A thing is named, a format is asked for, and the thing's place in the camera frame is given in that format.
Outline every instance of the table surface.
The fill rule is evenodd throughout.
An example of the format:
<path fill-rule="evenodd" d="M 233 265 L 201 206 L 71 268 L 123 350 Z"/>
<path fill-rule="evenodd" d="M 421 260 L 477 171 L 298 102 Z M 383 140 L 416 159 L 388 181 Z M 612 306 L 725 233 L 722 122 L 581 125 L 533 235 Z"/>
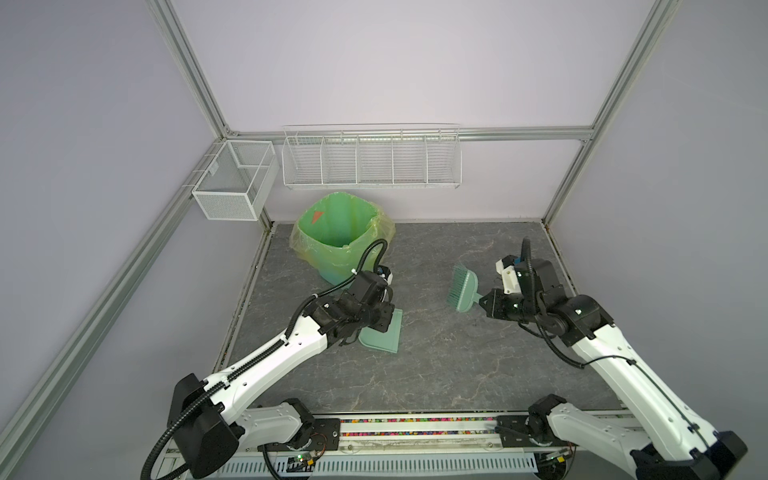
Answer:
<path fill-rule="evenodd" d="M 292 228 L 276 226 L 231 362 L 279 333 L 301 300 L 329 286 L 290 249 Z M 457 313 L 446 303 L 455 263 L 477 273 L 485 295 L 502 286 L 496 261 L 519 255 L 523 237 L 563 282 L 539 223 L 397 224 L 382 264 L 392 269 L 394 304 L 403 310 L 399 351 L 332 346 L 280 379 L 254 406 L 296 397 L 315 413 L 525 410 L 555 393 L 581 409 L 619 408 L 594 370 L 564 364 L 543 340 L 516 323 L 487 318 L 479 306 Z"/>

